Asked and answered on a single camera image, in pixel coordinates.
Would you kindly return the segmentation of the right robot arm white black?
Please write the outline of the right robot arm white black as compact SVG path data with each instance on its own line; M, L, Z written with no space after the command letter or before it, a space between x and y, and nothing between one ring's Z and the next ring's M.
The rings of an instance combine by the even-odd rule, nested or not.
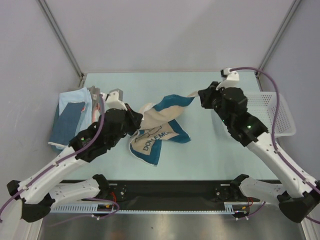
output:
M236 201L251 197L276 205L289 220L301 223L320 203L319 180L277 146L268 128L248 112L248 99L240 88L218 89L218 85L214 81L197 92L201 106L214 110L230 136L260 158L280 181L277 185L241 174L231 182L231 197Z

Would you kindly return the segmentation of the teal beige Doraemon towel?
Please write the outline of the teal beige Doraemon towel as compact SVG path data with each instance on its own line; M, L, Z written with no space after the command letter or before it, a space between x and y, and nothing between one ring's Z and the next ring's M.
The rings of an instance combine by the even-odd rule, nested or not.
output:
M198 97L195 91L187 96L171 94L155 103L147 103L139 112L143 115L140 129L129 139L129 150L133 156L145 163L157 166L161 156L162 142L185 144L191 141L189 134L178 123L177 118Z

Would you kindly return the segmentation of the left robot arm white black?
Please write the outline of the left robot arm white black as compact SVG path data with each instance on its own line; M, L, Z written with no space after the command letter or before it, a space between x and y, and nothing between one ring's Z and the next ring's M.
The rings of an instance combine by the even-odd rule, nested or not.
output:
M35 175L7 184L11 198L19 203L19 219L33 223L60 205L79 200L111 199L110 185L103 174L95 174L78 183L63 186L59 183L69 173L115 147L127 134L140 129L143 114L133 111L128 104L124 106L124 109L108 109L98 121L80 131L55 159Z

